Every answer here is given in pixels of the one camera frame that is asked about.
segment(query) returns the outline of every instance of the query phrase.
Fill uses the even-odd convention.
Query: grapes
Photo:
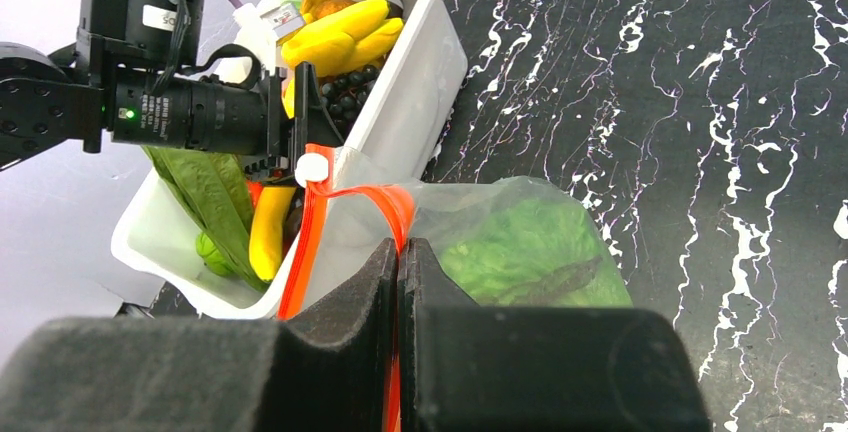
[[[365,81],[374,80],[380,74],[380,70],[373,65],[366,65],[362,68],[362,75],[365,76]]]
[[[335,86],[336,90],[339,92],[346,90],[349,84],[350,82],[348,81],[347,75],[339,75],[333,82],[333,86]]]
[[[366,65],[360,70],[337,75],[321,86],[321,104],[343,138],[350,133],[379,75],[379,68]]]
[[[339,99],[339,105],[344,110],[353,110],[356,108],[356,100],[354,100],[353,97],[346,95]]]
[[[347,77],[350,81],[350,85],[354,87],[358,87],[365,83],[365,75],[362,72],[351,72]]]
[[[328,99],[331,97],[335,97],[336,88],[333,87],[333,84],[327,82],[326,84],[321,86],[321,95],[327,97]]]
[[[330,108],[327,110],[330,113],[331,117],[340,117],[344,112],[344,109],[339,104],[331,104]]]

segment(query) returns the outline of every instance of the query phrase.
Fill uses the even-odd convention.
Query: white label
[[[154,29],[173,32],[174,26],[177,25],[177,13],[173,10],[145,5],[141,10],[141,23]]]

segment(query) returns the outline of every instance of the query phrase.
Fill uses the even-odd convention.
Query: plastic bag
[[[353,276],[386,237],[427,239],[445,273],[482,305],[630,306],[583,206],[548,182],[425,184],[361,152],[309,145],[330,177],[307,186],[301,236],[280,304],[289,318]]]

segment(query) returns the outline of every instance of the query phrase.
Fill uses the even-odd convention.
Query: yellow banana
[[[283,263],[283,223],[295,187],[265,187],[256,203],[250,227],[250,266],[261,280],[270,282]]]
[[[289,68],[303,61],[318,77],[356,70],[394,46],[403,20],[386,19],[386,0],[364,0],[305,25],[282,46]]]

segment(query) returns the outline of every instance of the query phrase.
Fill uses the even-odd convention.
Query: white clip
[[[297,159],[294,180],[306,188],[308,182],[323,182],[330,177],[330,161],[321,154],[310,152]]]

